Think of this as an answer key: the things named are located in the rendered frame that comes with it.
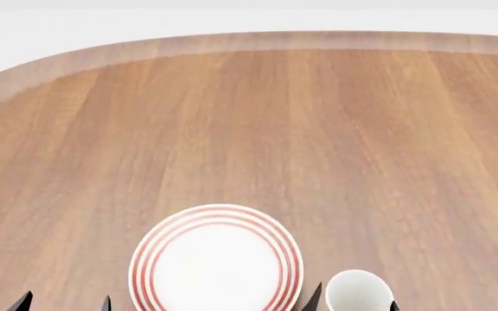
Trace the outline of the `white mug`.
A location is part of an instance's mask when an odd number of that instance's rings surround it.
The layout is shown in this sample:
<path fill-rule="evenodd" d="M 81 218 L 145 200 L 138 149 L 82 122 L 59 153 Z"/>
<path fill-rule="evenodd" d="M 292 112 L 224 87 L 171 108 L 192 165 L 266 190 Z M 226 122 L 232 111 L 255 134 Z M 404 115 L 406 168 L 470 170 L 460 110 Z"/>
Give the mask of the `white mug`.
<path fill-rule="evenodd" d="M 329 311 L 391 311 L 390 287 L 365 270 L 345 270 L 333 276 L 324 295 Z"/>

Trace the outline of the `white plate with red rings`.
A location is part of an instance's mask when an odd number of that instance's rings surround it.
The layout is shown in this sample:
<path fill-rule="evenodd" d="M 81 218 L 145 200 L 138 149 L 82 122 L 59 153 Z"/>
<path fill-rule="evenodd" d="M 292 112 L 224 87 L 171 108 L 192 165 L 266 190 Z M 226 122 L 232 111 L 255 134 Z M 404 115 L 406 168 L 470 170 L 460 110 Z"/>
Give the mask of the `white plate with red rings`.
<path fill-rule="evenodd" d="M 134 250 L 128 272 L 137 311 L 291 311 L 303 256 L 273 217 L 235 204 L 172 214 Z"/>

